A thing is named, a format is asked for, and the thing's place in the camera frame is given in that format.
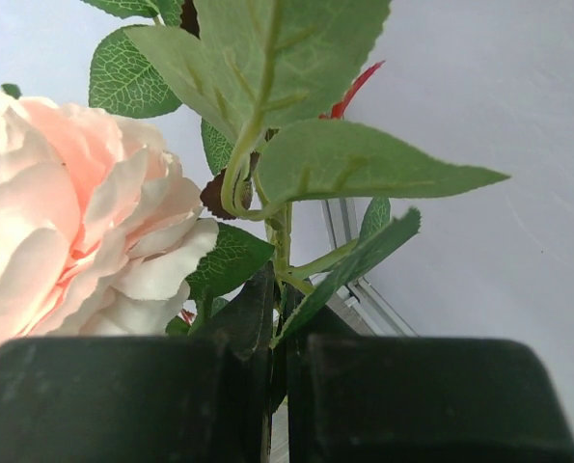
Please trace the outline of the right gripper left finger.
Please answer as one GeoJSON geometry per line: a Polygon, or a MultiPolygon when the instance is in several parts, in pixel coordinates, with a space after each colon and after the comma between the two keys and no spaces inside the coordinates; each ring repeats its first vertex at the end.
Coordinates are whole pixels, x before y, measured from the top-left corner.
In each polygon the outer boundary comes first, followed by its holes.
{"type": "Polygon", "coordinates": [[[188,337],[0,346],[0,462],[265,462],[274,271],[188,337]]]}

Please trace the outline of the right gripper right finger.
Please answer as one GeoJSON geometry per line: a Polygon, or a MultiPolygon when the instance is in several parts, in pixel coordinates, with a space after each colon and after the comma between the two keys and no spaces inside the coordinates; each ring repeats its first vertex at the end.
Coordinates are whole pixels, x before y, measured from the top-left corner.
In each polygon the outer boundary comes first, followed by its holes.
{"type": "Polygon", "coordinates": [[[363,336],[322,308],[282,349],[294,462],[574,462],[524,343],[363,336]]]}

